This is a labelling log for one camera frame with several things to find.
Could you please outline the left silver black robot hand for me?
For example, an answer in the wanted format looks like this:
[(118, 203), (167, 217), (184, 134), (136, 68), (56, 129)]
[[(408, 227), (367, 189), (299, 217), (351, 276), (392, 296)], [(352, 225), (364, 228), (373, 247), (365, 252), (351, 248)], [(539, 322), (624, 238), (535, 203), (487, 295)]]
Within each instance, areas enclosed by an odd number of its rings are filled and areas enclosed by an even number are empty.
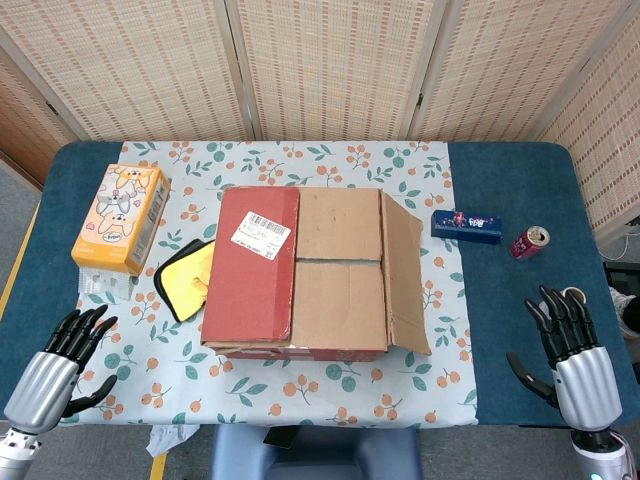
[(84, 312), (76, 309), (56, 326), (45, 347), (36, 352), (5, 408), (12, 429), (40, 435), (69, 418), (100, 404), (110, 394), (118, 376), (108, 376), (92, 394), (72, 397), (78, 379), (109, 329), (115, 316), (102, 320), (108, 306), (102, 304)]

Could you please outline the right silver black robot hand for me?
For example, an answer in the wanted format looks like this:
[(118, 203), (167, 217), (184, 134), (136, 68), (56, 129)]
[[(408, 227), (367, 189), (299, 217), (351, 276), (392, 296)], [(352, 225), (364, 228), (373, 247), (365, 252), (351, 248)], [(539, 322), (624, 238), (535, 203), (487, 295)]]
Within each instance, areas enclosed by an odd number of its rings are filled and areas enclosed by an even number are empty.
[(507, 362), (520, 383), (557, 409), (565, 423), (583, 432), (611, 427), (622, 404), (611, 358), (598, 340), (581, 297), (570, 290), (539, 287), (542, 303), (527, 299), (551, 369), (551, 384), (536, 378), (514, 352)]

